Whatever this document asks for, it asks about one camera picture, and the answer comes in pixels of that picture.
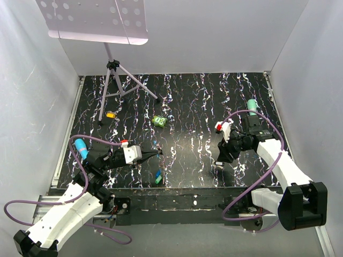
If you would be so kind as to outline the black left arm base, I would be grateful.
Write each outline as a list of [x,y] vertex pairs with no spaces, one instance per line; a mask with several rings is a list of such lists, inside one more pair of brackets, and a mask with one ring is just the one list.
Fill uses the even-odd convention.
[[131,199],[115,197],[106,205],[104,214],[105,221],[109,222],[114,220],[118,215],[130,214]]

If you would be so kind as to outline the blue key tag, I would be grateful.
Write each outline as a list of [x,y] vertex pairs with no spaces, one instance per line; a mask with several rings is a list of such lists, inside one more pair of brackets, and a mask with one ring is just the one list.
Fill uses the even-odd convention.
[[157,179],[161,175],[161,170],[159,169],[155,175],[155,178]]

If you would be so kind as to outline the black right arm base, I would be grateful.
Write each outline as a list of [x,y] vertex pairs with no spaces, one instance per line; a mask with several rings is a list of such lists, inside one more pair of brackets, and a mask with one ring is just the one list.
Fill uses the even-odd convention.
[[234,204],[225,213],[225,218],[230,219],[223,220],[224,224],[227,226],[240,226],[243,230],[258,233],[265,229],[267,225],[264,224],[263,218],[260,214],[264,213],[265,210],[261,207],[244,205],[245,200],[242,203]]

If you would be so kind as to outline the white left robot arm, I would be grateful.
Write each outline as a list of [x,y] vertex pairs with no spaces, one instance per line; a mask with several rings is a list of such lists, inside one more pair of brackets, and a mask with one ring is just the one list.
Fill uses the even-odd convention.
[[14,235],[14,243],[21,256],[57,256],[65,242],[95,215],[112,215],[121,211],[123,204],[130,204],[129,199],[116,199],[104,187],[108,180],[106,172],[141,164],[162,154],[162,150],[157,148],[144,151],[139,145],[130,145],[126,140],[123,144],[112,153],[107,149],[88,149],[82,139],[74,142],[83,159],[83,169],[39,221]]

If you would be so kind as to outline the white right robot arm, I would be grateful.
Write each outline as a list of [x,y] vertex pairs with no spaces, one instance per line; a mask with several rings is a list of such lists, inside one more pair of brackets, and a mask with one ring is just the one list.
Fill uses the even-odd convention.
[[232,163],[241,152],[253,150],[269,169],[222,211],[222,219],[241,199],[243,208],[254,213],[259,208],[275,214],[287,231],[323,226],[327,219],[327,187],[315,182],[295,164],[284,150],[285,142],[277,128],[261,125],[262,114],[245,110],[243,130],[231,128],[227,120],[217,122],[219,163]]

